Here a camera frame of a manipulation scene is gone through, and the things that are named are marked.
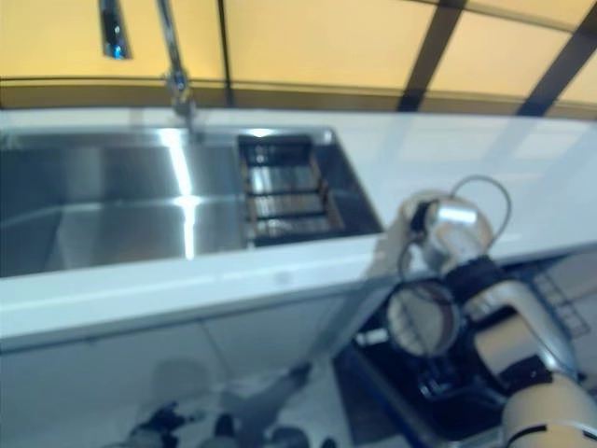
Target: sink basin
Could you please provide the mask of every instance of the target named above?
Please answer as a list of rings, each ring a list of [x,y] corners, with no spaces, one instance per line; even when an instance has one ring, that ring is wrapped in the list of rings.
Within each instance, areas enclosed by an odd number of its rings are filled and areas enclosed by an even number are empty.
[[[380,231],[327,129],[9,133],[0,276]]]

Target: black wire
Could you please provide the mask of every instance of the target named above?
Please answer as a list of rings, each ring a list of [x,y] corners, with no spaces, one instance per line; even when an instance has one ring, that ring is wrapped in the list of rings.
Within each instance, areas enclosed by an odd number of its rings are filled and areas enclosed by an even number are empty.
[[[450,196],[453,198],[454,196],[456,196],[456,193],[459,189],[471,182],[486,182],[488,184],[493,185],[502,193],[502,195],[504,196],[504,200],[506,201],[506,213],[504,214],[502,224],[500,224],[500,227],[495,232],[492,241],[489,243],[489,247],[491,247],[493,243],[495,243],[495,240],[502,236],[502,233],[504,233],[504,230],[506,229],[508,222],[512,218],[512,198],[510,197],[510,193],[507,192],[506,187],[504,187],[499,181],[495,180],[492,177],[489,177],[488,175],[468,175],[467,177],[464,177],[463,179],[459,180],[456,183],[456,185],[452,187],[450,191]]]

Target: white countertop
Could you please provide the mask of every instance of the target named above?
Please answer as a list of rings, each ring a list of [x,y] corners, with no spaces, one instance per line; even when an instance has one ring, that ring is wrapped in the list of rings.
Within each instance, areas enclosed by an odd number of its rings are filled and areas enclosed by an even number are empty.
[[[520,258],[597,242],[597,124],[588,121],[421,114],[204,110],[213,125],[335,129],[382,225],[421,189],[449,189],[471,174],[509,190],[513,218],[492,254]],[[0,111],[0,132],[73,126],[176,124],[170,109]],[[496,228],[495,190],[470,185]],[[279,294],[365,280],[395,265],[383,235],[260,248],[0,280],[3,341],[127,319],[250,304]]]

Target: faucet spout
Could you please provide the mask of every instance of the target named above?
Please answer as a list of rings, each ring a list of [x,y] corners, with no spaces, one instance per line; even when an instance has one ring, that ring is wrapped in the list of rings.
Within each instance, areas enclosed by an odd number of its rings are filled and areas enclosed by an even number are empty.
[[[160,12],[161,28],[164,33],[166,49],[170,57],[170,71],[166,75],[166,85],[172,95],[174,112],[185,120],[191,130],[195,102],[188,81],[187,70],[182,65],[178,42],[176,40],[176,29],[170,8],[170,0],[157,0],[158,11]]]

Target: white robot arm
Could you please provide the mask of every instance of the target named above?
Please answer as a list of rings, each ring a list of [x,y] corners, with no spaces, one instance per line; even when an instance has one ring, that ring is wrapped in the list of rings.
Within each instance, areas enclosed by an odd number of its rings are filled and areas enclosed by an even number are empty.
[[[487,256],[493,233],[486,217],[443,192],[416,195],[401,213],[425,263],[471,320],[505,307],[515,311],[474,338],[481,360],[509,394],[506,447],[597,448],[597,405],[576,382],[574,351],[535,294]]]

